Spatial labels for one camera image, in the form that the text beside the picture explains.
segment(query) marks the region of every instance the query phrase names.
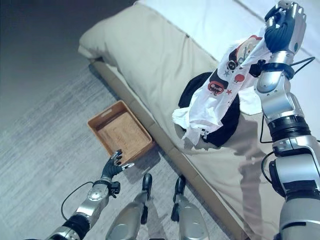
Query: mattress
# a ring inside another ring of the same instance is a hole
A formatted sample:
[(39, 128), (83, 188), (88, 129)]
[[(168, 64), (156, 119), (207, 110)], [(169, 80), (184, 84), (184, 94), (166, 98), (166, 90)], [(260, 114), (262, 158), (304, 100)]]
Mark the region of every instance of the mattress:
[[(265, 14), (277, 2), (278, 0), (139, 0), (139, 3), (156, 10), (187, 33), (218, 61), (235, 40), (242, 39), (240, 42), (243, 42), (252, 34), (258, 34), (257, 31), (264, 25)], [(295, 2), (304, 8), (307, 27), (302, 46), (294, 60), (298, 62), (312, 56), (315, 60), (290, 81), (291, 92), (299, 100), (312, 135), (320, 139), (320, 124), (318, 118), (314, 117), (320, 101), (320, 83), (317, 81), (320, 68), (320, 1)]]
[[(89, 29), (80, 39), (79, 52), (89, 59), (103, 57), (114, 72), (123, 76), (119, 78), (139, 97), (237, 221), (245, 223), (243, 228), (252, 239), (273, 239), (284, 200), (261, 174), (261, 160), (272, 151), (270, 144), (258, 141), (262, 116), (242, 114), (236, 132), (220, 148), (203, 141), (192, 146), (181, 139), (182, 129), (172, 122), (172, 113), (189, 80), (216, 68), (217, 61), (210, 54), (141, 4)], [(267, 131), (263, 138), (270, 139)]]

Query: rug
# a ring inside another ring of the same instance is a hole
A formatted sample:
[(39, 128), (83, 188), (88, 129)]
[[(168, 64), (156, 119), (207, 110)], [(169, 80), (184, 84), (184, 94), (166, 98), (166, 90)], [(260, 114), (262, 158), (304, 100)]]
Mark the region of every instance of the rug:
[[(87, 121), (117, 100), (89, 65), (0, 133), (2, 239), (45, 239), (64, 223), (60, 214), (64, 198), (82, 183), (98, 180), (109, 158)], [(137, 239), (179, 239), (179, 225), (170, 219), (179, 170), (158, 145), (135, 163), (113, 179), (121, 183), (121, 192), (116, 199), (109, 198), (85, 240), (105, 239), (117, 214), (141, 191), (146, 172), (153, 176), (151, 200), (148, 222), (141, 226)], [(89, 189), (86, 185), (68, 199), (64, 205), (67, 218)], [(189, 184), (185, 195), (200, 209), (212, 240), (234, 239)]]

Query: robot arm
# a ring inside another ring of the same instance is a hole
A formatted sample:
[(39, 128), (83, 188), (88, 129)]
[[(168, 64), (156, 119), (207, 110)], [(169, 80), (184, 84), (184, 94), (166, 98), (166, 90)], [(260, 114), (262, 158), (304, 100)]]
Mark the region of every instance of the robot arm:
[(272, 55), (255, 83), (275, 156), (269, 164), (274, 190), (285, 198), (275, 239), (315, 240), (320, 236), (320, 146), (290, 92), (291, 68), (305, 30), (304, 9), (280, 1), (265, 17), (265, 42)]
[(133, 167), (134, 163), (118, 166), (122, 151), (116, 151), (105, 164), (101, 178), (94, 182), (86, 199), (73, 215), (58, 227), (47, 240), (82, 240), (92, 229), (100, 217), (102, 210), (108, 205), (109, 196), (116, 198), (120, 192), (120, 183), (112, 182), (112, 178), (124, 169)]

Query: clothing pile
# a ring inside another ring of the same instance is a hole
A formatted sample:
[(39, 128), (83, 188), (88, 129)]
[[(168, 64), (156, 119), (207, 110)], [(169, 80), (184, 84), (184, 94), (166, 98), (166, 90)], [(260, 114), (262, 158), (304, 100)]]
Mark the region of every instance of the clothing pile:
[(245, 41), (237, 41), (225, 53), (217, 69), (193, 78), (172, 114), (175, 124), (185, 129), (183, 139), (197, 145), (200, 137), (217, 147), (235, 132), (240, 111), (258, 114), (261, 102), (254, 82), (262, 65), (270, 59), (264, 40), (265, 28)]

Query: black cable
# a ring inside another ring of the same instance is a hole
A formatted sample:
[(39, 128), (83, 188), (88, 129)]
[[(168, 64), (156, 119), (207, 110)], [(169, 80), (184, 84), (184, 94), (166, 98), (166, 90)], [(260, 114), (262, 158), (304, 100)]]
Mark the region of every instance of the black cable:
[(80, 189), (80, 188), (82, 188), (84, 185), (86, 185), (86, 184), (94, 184), (94, 182), (92, 182), (92, 181), (87, 181), (86, 183), (84, 183), (84, 184), (82, 184), (81, 186), (78, 186), (75, 190), (73, 190), (64, 200), (63, 200), (63, 202), (62, 202), (62, 204), (61, 204), (61, 209), (60, 209), (60, 211), (61, 211), (61, 215), (62, 215), (62, 217), (63, 217), (63, 219), (64, 220), (68, 220), (67, 218), (66, 218), (66, 216), (64, 215), (64, 204), (65, 204), (65, 202), (68, 200), (68, 198), (72, 195), (72, 194), (74, 194), (78, 189)]
[(265, 173), (265, 160), (271, 155), (273, 154), (274, 152), (270, 152), (268, 153), (267, 155), (264, 156), (264, 158), (262, 159), (262, 162), (261, 162), (261, 172), (263, 174), (263, 176), (265, 177), (265, 179), (272, 184), (272, 181), (267, 177), (266, 173)]
[(314, 56), (312, 56), (312, 57), (308, 57), (308, 58), (306, 58), (306, 59), (304, 59), (304, 60), (297, 61), (297, 62), (294, 62), (294, 63), (290, 64), (290, 66), (292, 67), (292, 66), (294, 66), (294, 65), (302, 64), (302, 63), (308, 61), (307, 63), (303, 64), (297, 71), (295, 71), (295, 72), (294, 72), (294, 75), (296, 75), (301, 69), (303, 69), (305, 66), (307, 66), (309, 63), (311, 63), (311, 62), (312, 62), (313, 60), (315, 60), (315, 59), (316, 59), (316, 58), (315, 58)]
[(262, 135), (263, 135), (263, 132), (264, 132), (264, 119), (265, 119), (265, 116), (262, 114), (260, 143), (262, 143), (262, 144), (272, 144), (273, 141), (262, 141)]

